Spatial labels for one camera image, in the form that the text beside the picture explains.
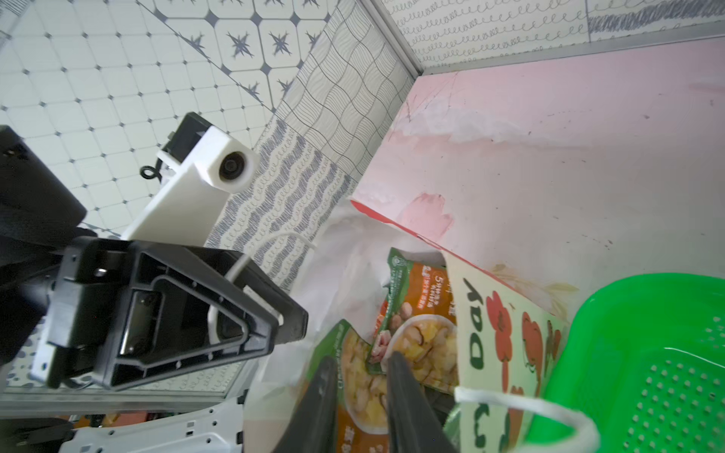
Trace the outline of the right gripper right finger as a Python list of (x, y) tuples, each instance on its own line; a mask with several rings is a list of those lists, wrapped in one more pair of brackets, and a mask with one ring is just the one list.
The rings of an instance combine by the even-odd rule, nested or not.
[(387, 364), (387, 417), (390, 452), (456, 451), (399, 352)]

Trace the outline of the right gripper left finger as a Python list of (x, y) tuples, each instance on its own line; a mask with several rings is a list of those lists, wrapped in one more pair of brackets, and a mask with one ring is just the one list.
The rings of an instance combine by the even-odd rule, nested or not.
[(337, 384), (336, 360), (326, 356), (319, 362), (274, 453), (335, 452)]

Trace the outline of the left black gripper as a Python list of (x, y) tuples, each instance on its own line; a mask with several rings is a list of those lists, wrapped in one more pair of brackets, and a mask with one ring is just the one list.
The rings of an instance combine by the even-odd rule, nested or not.
[(271, 354), (309, 315), (245, 254), (79, 237), (53, 270), (30, 379), (122, 391)]

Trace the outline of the large green soup packet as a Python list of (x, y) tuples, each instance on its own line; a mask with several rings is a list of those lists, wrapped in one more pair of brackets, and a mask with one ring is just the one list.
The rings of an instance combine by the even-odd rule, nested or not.
[(367, 371), (371, 347), (346, 320), (341, 320), (313, 350), (305, 382), (326, 358), (337, 368), (334, 452), (388, 452), (387, 377)]

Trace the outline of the orange green soup packet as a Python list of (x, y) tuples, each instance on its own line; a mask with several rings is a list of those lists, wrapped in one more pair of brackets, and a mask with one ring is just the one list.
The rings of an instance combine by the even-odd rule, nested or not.
[(447, 269), (412, 260), (393, 248), (390, 281), (367, 357), (369, 373), (382, 375), (394, 352), (401, 353), (415, 380), (450, 394), (459, 385), (457, 323)]

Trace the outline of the white red paper gift bag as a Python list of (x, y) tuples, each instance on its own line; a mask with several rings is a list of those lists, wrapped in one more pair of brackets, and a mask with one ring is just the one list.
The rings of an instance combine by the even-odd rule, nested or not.
[(262, 362), (245, 450), (594, 452), (591, 417), (542, 394), (566, 322), (500, 279), (344, 202), (224, 217), (212, 245), (245, 251), (309, 315)]

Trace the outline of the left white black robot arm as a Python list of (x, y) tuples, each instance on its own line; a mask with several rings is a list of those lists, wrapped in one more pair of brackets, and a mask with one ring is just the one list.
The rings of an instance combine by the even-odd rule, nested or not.
[(308, 313), (248, 252), (206, 247), (264, 161), (191, 113), (160, 151), (171, 177), (118, 239), (9, 126), (1, 128), (1, 362), (41, 334), (30, 375), (123, 391), (271, 354)]

